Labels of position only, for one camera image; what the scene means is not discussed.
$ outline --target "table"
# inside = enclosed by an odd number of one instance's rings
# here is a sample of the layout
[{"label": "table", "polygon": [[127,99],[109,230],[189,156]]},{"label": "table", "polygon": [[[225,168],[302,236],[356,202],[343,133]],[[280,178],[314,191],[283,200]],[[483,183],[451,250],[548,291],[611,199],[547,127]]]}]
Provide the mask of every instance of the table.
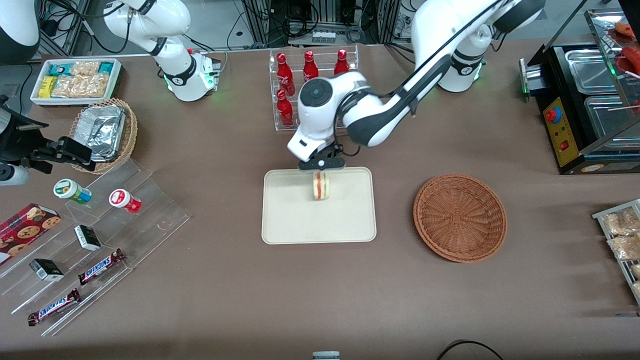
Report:
[{"label": "table", "polygon": [[[385,143],[347,159],[373,173],[378,223],[372,242],[350,244],[260,238],[264,174],[297,163],[291,134],[273,129],[268,51],[232,53],[220,90],[194,103],[167,91],[151,57],[120,58],[119,97],[140,123],[133,158],[193,218],[53,338],[2,309],[0,357],[434,359],[465,338],[506,359],[637,359],[640,319],[613,316],[637,307],[590,214],[640,197],[640,177],[557,174],[541,115],[520,95],[518,59],[539,44],[507,41],[469,91],[434,90]],[[412,71],[382,46],[361,46],[360,64],[381,93]],[[57,138],[77,112],[34,106],[31,117]],[[446,261],[414,229],[417,190],[449,172],[504,203],[507,238],[486,261]],[[68,165],[32,172],[0,188],[0,218],[29,202],[62,207],[51,191],[62,177],[93,179]]]}]

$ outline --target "snickers bar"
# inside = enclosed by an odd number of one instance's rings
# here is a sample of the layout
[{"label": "snickers bar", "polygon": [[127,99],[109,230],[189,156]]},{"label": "snickers bar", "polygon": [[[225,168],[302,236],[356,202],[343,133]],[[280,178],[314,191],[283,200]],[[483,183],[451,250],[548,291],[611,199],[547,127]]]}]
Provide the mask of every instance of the snickers bar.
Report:
[{"label": "snickers bar", "polygon": [[112,267],[122,259],[124,259],[124,254],[122,254],[122,251],[120,251],[120,249],[116,249],[108,257],[94,265],[84,274],[78,275],[78,278],[80,279],[80,286],[85,285],[86,283],[100,276],[103,272],[107,271],[108,268]]},{"label": "snickers bar", "polygon": [[54,302],[53,304],[45,307],[40,311],[31,313],[29,315],[29,318],[27,319],[27,321],[29,322],[29,326],[35,326],[45,318],[47,318],[47,316],[60,311],[63,307],[66,307],[71,303],[80,301],[82,301],[82,299],[80,299],[80,293],[78,293],[78,289],[73,289],[67,296],[61,298],[60,300]]}]

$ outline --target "yellow control panel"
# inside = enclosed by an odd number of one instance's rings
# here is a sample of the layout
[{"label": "yellow control panel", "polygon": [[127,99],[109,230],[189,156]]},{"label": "yellow control panel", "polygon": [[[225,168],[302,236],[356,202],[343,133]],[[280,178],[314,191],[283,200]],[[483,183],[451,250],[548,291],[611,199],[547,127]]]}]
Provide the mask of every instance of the yellow control panel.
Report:
[{"label": "yellow control panel", "polygon": [[563,167],[577,158],[580,152],[575,144],[560,98],[552,102],[542,113],[542,116],[545,118],[558,164]]}]

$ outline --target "red cookie box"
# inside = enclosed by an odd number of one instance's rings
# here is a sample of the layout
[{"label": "red cookie box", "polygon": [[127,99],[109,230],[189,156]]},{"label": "red cookie box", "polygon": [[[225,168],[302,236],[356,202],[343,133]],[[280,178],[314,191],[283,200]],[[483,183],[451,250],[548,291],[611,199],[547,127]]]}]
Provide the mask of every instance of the red cookie box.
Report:
[{"label": "red cookie box", "polygon": [[0,265],[58,225],[60,215],[44,206],[29,204],[0,224]]}]

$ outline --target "wicker basket with foil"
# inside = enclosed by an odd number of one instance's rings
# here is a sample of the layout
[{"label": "wicker basket with foil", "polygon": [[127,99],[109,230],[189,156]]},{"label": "wicker basket with foil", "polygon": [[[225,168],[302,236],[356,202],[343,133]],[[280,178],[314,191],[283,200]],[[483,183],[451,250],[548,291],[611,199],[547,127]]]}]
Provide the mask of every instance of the wicker basket with foil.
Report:
[{"label": "wicker basket with foil", "polygon": [[431,250],[459,263],[490,257],[507,233],[498,196],[480,180],[463,174],[427,181],[413,203],[413,221]]},{"label": "wicker basket with foil", "polygon": [[[89,172],[91,174],[101,175],[107,172],[109,169],[114,168],[129,159],[131,153],[133,152],[134,147],[136,146],[136,136],[138,135],[138,121],[136,120],[136,114],[131,111],[129,105],[120,100],[120,99],[108,99],[96,102],[89,107],[96,106],[108,106],[108,105],[117,105],[123,108],[126,112],[124,128],[122,129],[122,137],[120,140],[120,148],[118,150],[118,156],[115,160],[105,163],[96,163],[94,171],[85,170],[77,165],[72,165],[76,170],[82,172]],[[78,116],[76,116],[76,120],[73,125],[71,125],[71,130],[69,131],[69,137],[73,138],[76,133],[76,127],[78,125],[78,121],[80,119],[80,112]]]}]

